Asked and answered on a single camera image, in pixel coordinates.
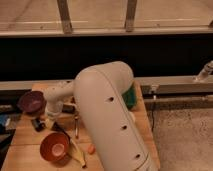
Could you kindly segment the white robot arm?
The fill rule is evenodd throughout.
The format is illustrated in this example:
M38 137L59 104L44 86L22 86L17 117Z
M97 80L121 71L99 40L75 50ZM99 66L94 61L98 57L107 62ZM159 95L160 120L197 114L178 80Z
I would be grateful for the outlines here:
M45 113L52 120L63 100L74 97L105 171L158 171L123 100L133 81L130 66L115 61L87 67L73 81L44 90Z

